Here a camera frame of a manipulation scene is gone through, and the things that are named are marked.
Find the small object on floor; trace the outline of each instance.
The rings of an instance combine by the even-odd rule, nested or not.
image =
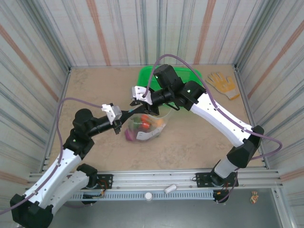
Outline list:
[[[252,204],[255,204],[257,202],[257,199],[258,199],[258,194],[257,194],[257,191],[252,191],[252,197],[250,198],[250,202]]]
[[[173,184],[173,185],[171,185],[170,187],[167,187],[167,188],[165,189],[165,193],[168,194],[169,192],[175,191],[176,188],[177,188],[176,185]]]
[[[150,192],[147,192],[144,197],[147,201],[151,201],[153,199],[153,195]]]
[[[239,97],[239,92],[230,76],[224,77],[221,72],[211,73],[208,75],[206,82],[212,85],[221,94],[226,95],[229,100]]]

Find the floor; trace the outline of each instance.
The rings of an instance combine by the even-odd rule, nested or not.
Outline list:
[[[211,72],[221,72],[234,78],[231,65],[195,65],[206,78]],[[94,104],[114,103],[122,110],[130,109],[130,89],[136,85],[141,67],[104,67],[73,69],[66,97],[76,97]],[[215,100],[244,122],[249,122],[242,102],[238,97],[230,101],[226,96],[210,87]],[[63,141],[73,128],[75,113],[81,108],[89,108],[95,117],[105,114],[98,108],[67,101],[62,109],[59,128]],[[207,121],[182,109],[170,118],[161,135],[149,142],[128,142],[123,134],[107,131],[93,138],[95,145],[84,158],[99,171],[159,170],[212,168],[231,149],[231,143]],[[56,135],[50,161],[59,154],[59,140]],[[250,166],[262,165],[254,160]]]
[[[93,207],[62,207],[50,228],[282,228],[269,189],[235,190],[226,204],[212,200],[103,201]]]

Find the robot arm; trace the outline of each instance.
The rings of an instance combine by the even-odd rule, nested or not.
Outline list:
[[[54,214],[71,197],[71,195],[84,187],[93,187],[97,182],[97,170],[83,164],[69,178],[66,176],[77,166],[94,145],[92,137],[114,129],[120,132],[122,124],[133,114],[146,113],[159,115],[158,107],[168,105],[175,110],[184,107],[188,111],[201,116],[221,131],[233,144],[233,148],[227,156],[220,160],[212,169],[209,177],[214,186],[222,186],[226,178],[238,168],[245,168],[260,145],[261,139],[235,127],[233,123],[224,118],[212,105],[205,88],[194,81],[183,83],[172,66],[162,65],[154,71],[154,76],[161,86],[158,91],[149,90],[145,96],[145,87],[135,86],[132,88],[131,106],[140,105],[132,111],[121,111],[118,106],[106,104],[102,110],[106,116],[93,117],[88,109],[81,109],[75,114],[74,128],[63,145],[63,157],[58,166],[58,159],[40,178],[40,180],[23,196],[16,194],[10,201],[11,206],[24,200],[28,195],[35,195],[25,203],[12,210],[13,219],[25,228],[47,228]],[[218,107],[231,119],[239,123],[244,129],[250,129],[256,133],[263,134],[260,126],[252,127],[237,119],[223,107]],[[54,175],[49,178],[50,173],[58,166]],[[46,179],[48,182],[39,191],[37,187]]]
[[[161,90],[150,90],[147,96],[144,96],[145,88],[135,86],[132,90],[135,101],[151,105],[169,105],[170,102],[174,102],[174,109],[179,110],[180,107],[184,107],[186,110],[201,116],[222,132],[232,143],[233,148],[224,159],[215,165],[210,174],[211,182],[215,186],[221,186],[225,183],[229,174],[236,169],[247,167],[260,145],[261,138],[251,135],[244,130],[249,129],[263,134],[264,129],[262,127],[252,127],[242,122],[217,104],[218,108],[232,120],[239,123],[243,129],[236,127],[214,108],[205,88],[194,81],[183,83],[170,65],[162,65],[155,69],[154,76],[161,86]]]

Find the small white cylinder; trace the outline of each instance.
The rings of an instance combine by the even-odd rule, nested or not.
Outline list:
[[[165,189],[165,193],[168,194],[169,192],[175,191],[176,190],[176,185],[173,184],[170,187]]]
[[[153,199],[153,195],[150,192],[147,192],[144,197],[147,201],[151,201]]]

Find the gray floor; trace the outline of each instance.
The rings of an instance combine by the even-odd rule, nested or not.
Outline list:
[[[271,190],[235,190],[226,205],[211,200],[108,201],[63,207],[50,228],[281,228]]]

